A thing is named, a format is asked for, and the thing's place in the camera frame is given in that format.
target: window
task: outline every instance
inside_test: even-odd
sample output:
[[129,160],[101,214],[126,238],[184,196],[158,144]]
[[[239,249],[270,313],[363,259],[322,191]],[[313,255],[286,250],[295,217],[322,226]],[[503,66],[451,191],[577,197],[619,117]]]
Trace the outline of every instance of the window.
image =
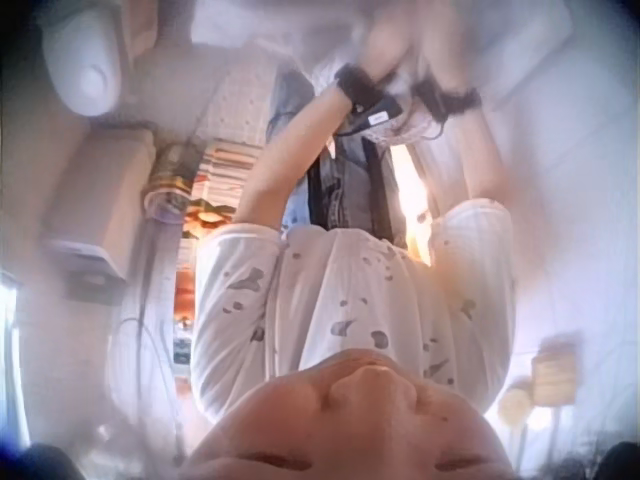
[[10,447],[29,446],[20,376],[20,334],[15,324],[17,286],[0,277],[0,431]]

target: light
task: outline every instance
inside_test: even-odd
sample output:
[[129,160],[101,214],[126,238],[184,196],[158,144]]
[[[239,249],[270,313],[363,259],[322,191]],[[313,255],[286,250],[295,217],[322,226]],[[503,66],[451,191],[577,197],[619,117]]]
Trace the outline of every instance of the light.
[[417,224],[418,216],[428,209],[427,189],[405,145],[391,147],[391,158],[400,191],[400,208],[409,225]]
[[431,215],[427,188],[413,164],[405,145],[391,147],[393,173],[399,190],[400,208],[407,222],[407,247],[409,256],[431,265],[429,238],[431,237]]
[[534,408],[527,420],[527,426],[535,432],[551,428],[552,423],[553,413],[551,408],[545,407]]

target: black strap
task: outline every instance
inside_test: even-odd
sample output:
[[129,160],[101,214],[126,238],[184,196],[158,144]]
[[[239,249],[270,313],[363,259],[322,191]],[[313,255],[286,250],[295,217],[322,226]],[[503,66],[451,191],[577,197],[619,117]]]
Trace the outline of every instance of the black strap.
[[307,170],[307,186],[309,189],[309,197],[307,199],[309,205],[309,221],[311,225],[328,229],[327,212],[323,204],[322,194],[322,175],[320,172],[320,156],[316,158],[309,170]]
[[369,181],[371,182],[369,202],[371,206],[373,236],[380,240],[388,240],[393,243],[393,228],[391,227],[387,191],[382,174],[382,160],[378,154],[376,144],[371,140],[363,138],[362,149],[367,159],[367,170],[369,171]]
[[445,123],[451,115],[460,115],[482,104],[475,88],[462,95],[447,93],[432,77],[427,77],[414,85],[412,90],[438,123]]
[[336,72],[338,88],[353,103],[353,113],[366,112],[380,100],[383,94],[362,68],[347,63]]

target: hand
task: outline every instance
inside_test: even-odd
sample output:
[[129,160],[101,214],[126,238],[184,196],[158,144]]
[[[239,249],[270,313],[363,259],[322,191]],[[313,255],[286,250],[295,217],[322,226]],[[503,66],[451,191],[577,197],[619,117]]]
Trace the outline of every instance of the hand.
[[391,73],[409,50],[413,6],[402,1],[382,9],[374,20],[358,63],[376,83]]
[[421,52],[440,86],[466,92],[469,85],[465,27],[451,0],[419,0]]

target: person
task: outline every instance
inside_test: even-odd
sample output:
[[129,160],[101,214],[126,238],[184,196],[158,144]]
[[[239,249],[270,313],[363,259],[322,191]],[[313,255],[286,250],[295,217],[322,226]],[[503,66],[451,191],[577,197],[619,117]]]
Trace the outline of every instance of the person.
[[[385,10],[358,66],[372,82],[416,41],[438,84],[471,85],[447,0]],[[436,219],[432,265],[358,229],[281,234],[299,179],[353,107],[338,85],[264,149],[231,225],[196,270],[192,388],[213,428],[184,478],[513,478],[481,412],[509,365],[514,321],[504,169],[480,107],[448,133],[469,199]]]

